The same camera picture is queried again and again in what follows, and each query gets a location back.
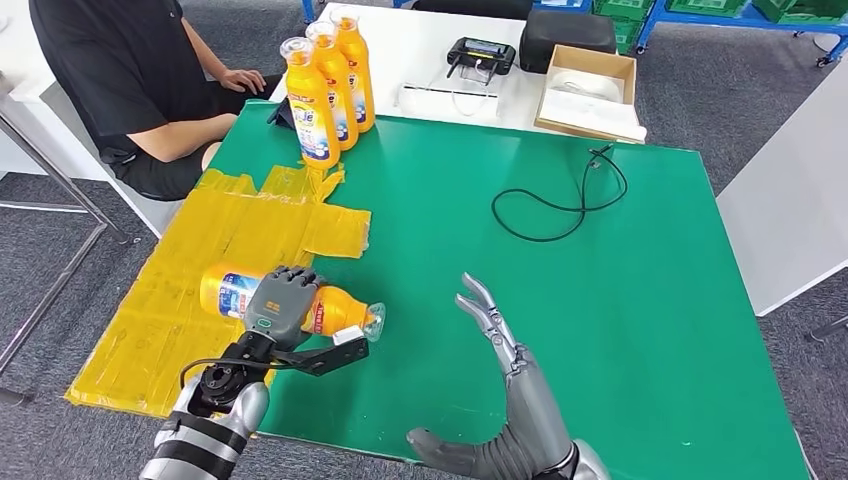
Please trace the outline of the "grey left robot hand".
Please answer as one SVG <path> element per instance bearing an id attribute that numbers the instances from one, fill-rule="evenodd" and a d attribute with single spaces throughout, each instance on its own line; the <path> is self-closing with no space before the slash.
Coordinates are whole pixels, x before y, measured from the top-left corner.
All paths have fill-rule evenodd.
<path id="1" fill-rule="evenodd" d="M 279 350 L 294 351 L 309 338 L 302 325 L 323 283 L 312 267 L 278 266 L 259 282 L 242 323 L 273 340 Z"/>

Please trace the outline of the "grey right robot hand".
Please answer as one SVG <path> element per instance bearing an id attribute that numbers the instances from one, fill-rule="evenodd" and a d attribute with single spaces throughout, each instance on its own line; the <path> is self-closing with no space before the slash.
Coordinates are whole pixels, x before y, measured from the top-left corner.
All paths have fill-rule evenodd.
<path id="1" fill-rule="evenodd" d="M 423 427 L 406 439 L 429 467 L 475 479 L 574 479 L 579 448 L 567 432 L 549 384 L 531 351 L 515 340 L 486 286 L 465 272 L 471 298 L 455 302 L 489 340 L 503 375 L 506 422 L 492 439 L 447 442 Z"/>

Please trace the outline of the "person's left hand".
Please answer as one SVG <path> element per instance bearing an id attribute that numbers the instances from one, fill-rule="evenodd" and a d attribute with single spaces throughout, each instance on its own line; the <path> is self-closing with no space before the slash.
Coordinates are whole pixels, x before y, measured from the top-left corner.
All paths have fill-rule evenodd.
<path id="1" fill-rule="evenodd" d="M 264 92 L 267 85 L 264 77 L 256 70 L 224 68 L 215 78 L 226 89 L 239 93 L 250 92 L 252 95 Z"/>

